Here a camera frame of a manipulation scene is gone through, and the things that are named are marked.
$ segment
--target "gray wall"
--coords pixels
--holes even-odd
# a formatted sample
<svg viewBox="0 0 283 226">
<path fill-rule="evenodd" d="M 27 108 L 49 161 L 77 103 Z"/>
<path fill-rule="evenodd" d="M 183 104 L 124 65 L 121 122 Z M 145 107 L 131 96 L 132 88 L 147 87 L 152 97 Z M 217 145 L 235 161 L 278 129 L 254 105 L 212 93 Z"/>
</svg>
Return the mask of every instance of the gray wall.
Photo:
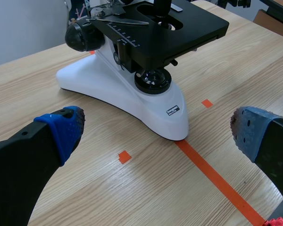
<svg viewBox="0 0 283 226">
<path fill-rule="evenodd" d="M 67 20 L 64 0 L 0 0 L 0 64 L 64 43 Z"/>
</svg>

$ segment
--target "blue gripper pad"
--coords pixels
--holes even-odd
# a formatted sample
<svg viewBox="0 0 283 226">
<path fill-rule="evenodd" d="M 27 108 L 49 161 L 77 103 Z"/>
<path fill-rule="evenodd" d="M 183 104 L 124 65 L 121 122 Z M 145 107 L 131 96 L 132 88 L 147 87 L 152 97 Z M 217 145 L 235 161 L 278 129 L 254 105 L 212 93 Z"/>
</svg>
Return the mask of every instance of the blue gripper pad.
<svg viewBox="0 0 283 226">
<path fill-rule="evenodd" d="M 282 116 L 256 107 L 240 107 L 231 117 L 231 129 L 238 148 L 254 162 L 269 123 Z"/>
<path fill-rule="evenodd" d="M 49 125 L 57 145 L 61 166 L 68 160 L 76 142 L 82 136 L 85 122 L 83 109 L 77 106 L 64 107 L 63 109 L 72 109 L 74 114 L 71 118 L 66 118 L 60 114 L 52 113 L 34 119 L 34 121 L 45 122 Z"/>
</svg>

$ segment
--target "orange tape marker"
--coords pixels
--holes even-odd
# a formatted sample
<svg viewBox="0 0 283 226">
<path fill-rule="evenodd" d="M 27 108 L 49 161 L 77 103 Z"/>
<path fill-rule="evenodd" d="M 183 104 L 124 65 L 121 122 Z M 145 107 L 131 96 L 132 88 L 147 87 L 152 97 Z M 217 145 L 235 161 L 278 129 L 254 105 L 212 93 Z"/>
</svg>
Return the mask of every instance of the orange tape marker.
<svg viewBox="0 0 283 226">
<path fill-rule="evenodd" d="M 205 107 L 210 108 L 213 106 L 212 102 L 210 102 L 208 99 L 205 99 L 204 101 L 201 102 Z"/>
<path fill-rule="evenodd" d="M 118 157 L 118 160 L 121 162 L 121 164 L 125 164 L 132 158 L 131 155 L 129 155 L 126 151 L 123 151 L 122 153 L 118 154 Z"/>
<path fill-rule="evenodd" d="M 175 141 L 175 143 L 252 225 L 263 226 L 265 220 L 189 145 L 188 142 L 181 140 Z"/>
</svg>

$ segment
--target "microscope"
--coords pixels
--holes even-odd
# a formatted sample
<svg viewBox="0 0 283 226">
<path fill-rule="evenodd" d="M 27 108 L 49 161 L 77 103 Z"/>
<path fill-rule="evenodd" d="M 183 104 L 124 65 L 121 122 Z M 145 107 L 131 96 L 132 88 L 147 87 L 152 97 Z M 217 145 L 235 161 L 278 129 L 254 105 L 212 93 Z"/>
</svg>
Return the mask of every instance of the microscope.
<svg viewBox="0 0 283 226">
<path fill-rule="evenodd" d="M 186 0 L 108 0 L 88 14 L 65 40 L 96 52 L 58 71 L 59 86 L 124 110 L 166 139 L 185 139 L 186 102 L 165 67 L 225 36 L 229 23 Z"/>
</svg>

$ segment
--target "red object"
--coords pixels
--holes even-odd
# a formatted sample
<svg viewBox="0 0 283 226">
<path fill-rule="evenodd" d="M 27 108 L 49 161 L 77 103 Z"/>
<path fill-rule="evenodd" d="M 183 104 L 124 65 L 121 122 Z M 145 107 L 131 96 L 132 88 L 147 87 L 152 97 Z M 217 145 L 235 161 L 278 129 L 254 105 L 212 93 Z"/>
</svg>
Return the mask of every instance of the red object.
<svg viewBox="0 0 283 226">
<path fill-rule="evenodd" d="M 283 226 L 283 218 L 268 220 L 263 226 Z"/>
<path fill-rule="evenodd" d="M 118 154 L 118 157 L 118 160 L 121 162 L 121 164 L 125 164 L 132 158 L 131 155 L 129 155 L 126 151 L 123 151 L 122 153 Z"/>
<path fill-rule="evenodd" d="M 208 99 L 205 99 L 204 101 L 202 101 L 202 104 L 205 105 L 205 107 L 207 108 L 213 106 L 212 102 L 210 102 Z"/>
</svg>

